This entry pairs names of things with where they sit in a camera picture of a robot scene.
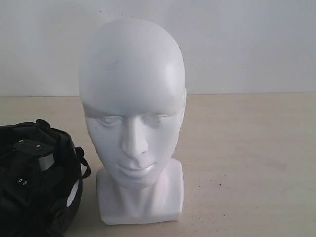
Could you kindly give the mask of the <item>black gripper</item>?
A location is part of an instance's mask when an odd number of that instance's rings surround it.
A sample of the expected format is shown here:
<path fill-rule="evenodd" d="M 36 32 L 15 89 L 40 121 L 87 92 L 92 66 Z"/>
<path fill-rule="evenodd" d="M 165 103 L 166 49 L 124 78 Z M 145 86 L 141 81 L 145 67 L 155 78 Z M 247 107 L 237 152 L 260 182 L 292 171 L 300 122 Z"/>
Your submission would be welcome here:
<path fill-rule="evenodd" d="M 0 219 L 30 224 L 42 217 L 54 190 L 54 144 L 35 139 L 0 141 Z"/>

